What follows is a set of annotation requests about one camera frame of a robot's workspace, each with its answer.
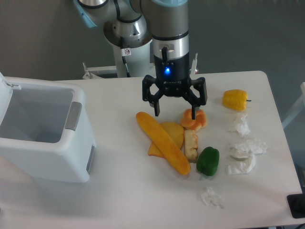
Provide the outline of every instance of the green bell pepper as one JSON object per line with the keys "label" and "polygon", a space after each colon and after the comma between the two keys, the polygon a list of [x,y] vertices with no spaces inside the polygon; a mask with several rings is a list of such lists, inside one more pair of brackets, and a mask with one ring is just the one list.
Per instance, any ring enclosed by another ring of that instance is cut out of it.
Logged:
{"label": "green bell pepper", "polygon": [[218,163],[219,151],[209,146],[199,155],[196,168],[206,176],[213,176],[217,171]]}

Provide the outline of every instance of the warning sticker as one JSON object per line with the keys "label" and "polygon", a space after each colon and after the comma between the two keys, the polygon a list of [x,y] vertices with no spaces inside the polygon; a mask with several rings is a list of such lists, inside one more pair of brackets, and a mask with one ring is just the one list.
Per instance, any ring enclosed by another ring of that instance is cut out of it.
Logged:
{"label": "warning sticker", "polygon": [[130,48],[121,49],[121,53],[122,53],[122,56],[130,56],[132,54],[132,51]]}

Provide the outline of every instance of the blue led light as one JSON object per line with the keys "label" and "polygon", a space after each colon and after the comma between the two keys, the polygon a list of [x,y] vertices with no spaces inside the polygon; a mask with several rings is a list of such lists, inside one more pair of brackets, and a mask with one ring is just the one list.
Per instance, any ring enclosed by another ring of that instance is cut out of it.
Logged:
{"label": "blue led light", "polygon": [[171,69],[169,67],[166,67],[165,70],[164,70],[164,74],[165,75],[171,74]]}

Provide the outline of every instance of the container lid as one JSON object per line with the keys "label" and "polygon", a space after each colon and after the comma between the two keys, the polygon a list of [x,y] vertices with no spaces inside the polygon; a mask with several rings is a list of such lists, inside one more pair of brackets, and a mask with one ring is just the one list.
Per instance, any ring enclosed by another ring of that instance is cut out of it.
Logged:
{"label": "container lid", "polygon": [[9,107],[14,89],[20,90],[21,87],[19,85],[11,84],[0,72],[0,124],[2,123],[6,110]]}

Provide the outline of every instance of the white table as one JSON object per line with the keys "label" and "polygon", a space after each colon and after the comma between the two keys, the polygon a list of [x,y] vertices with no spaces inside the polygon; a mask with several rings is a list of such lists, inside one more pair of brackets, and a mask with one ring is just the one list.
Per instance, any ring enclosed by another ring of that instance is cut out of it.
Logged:
{"label": "white table", "polygon": [[[142,78],[73,81],[87,94],[86,110],[98,146],[91,178],[85,184],[34,180],[0,158],[0,228],[71,229],[238,229],[301,224],[286,196],[301,193],[294,164],[268,79],[263,72],[203,75],[208,126],[198,132],[199,150],[219,149],[213,177],[196,172],[180,176],[165,159],[147,156],[151,141],[135,115],[153,108],[142,101]],[[241,142],[227,131],[236,112],[221,105],[224,91],[243,89],[248,103],[249,137],[269,148],[257,156],[248,175],[229,176],[226,146]],[[178,122],[190,105],[182,98],[160,100],[159,122]],[[206,206],[199,191],[212,187],[224,208]]]}

